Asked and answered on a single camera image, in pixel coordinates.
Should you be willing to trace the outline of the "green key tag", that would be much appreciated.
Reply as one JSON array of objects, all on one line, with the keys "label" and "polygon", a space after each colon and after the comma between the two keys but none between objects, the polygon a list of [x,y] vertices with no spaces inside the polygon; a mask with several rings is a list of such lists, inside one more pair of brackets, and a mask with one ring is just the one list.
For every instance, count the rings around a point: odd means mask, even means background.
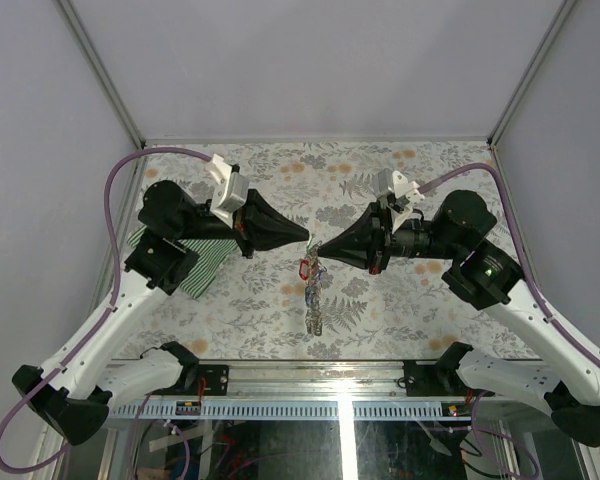
[{"label": "green key tag", "polygon": [[320,242],[319,242],[319,241],[318,241],[316,238],[314,238],[314,237],[311,237],[311,238],[309,239],[308,243],[307,243],[307,246],[306,246],[306,248],[307,248],[308,250],[311,250],[312,248],[314,248],[314,247],[318,246],[319,244],[320,244]]}]

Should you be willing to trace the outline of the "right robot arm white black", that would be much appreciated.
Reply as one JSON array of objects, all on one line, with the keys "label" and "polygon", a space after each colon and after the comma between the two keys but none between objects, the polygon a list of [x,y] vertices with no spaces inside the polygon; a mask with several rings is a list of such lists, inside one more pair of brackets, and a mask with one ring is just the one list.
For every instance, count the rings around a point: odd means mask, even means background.
[{"label": "right robot arm white black", "polygon": [[435,364],[438,387],[458,394],[468,387],[523,403],[545,415],[573,440],[600,446],[600,351],[533,291],[521,265],[488,241],[496,223],[475,192],[448,194],[431,220],[393,227],[389,206],[368,205],[353,225],[322,245],[321,257],[372,275],[394,257],[448,260],[449,290],[506,326],[544,362],[525,367],[455,342]]}]

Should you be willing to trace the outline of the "metal key ring disc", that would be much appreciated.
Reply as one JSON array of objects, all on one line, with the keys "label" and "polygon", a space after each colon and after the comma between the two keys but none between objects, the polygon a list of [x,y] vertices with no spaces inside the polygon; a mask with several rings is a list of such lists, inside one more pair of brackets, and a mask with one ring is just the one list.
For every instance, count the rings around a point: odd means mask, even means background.
[{"label": "metal key ring disc", "polygon": [[305,325],[309,335],[319,337],[323,334],[323,319],[320,307],[320,297],[322,292],[322,276],[327,269],[322,265],[318,249],[320,244],[311,250],[306,251],[301,259],[308,259],[311,264],[311,277],[304,282],[304,302],[306,306]]}]

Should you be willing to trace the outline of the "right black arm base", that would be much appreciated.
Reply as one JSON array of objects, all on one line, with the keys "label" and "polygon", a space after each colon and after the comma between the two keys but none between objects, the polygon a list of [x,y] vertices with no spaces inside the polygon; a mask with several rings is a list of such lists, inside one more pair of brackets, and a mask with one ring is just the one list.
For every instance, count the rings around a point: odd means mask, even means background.
[{"label": "right black arm base", "polygon": [[464,397],[469,387],[457,371],[460,361],[473,350],[469,344],[454,342],[435,361],[404,360],[397,383],[410,397]]}]

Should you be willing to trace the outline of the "red key tag with key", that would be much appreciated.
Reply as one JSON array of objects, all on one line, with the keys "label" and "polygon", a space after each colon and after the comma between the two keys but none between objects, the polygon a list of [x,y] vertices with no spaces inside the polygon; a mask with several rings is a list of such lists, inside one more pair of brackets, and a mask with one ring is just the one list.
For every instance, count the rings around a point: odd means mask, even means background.
[{"label": "red key tag with key", "polygon": [[303,281],[308,281],[311,277],[311,264],[308,259],[303,259],[299,266],[299,276]]}]

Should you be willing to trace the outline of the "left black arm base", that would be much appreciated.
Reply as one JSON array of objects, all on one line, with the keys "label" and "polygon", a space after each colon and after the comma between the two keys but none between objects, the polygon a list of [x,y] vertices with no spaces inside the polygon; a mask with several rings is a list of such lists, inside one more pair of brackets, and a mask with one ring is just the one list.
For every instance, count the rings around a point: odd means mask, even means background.
[{"label": "left black arm base", "polygon": [[206,364],[190,350],[174,342],[167,351],[182,367],[175,384],[166,389],[167,395],[226,396],[230,368],[226,364]]}]

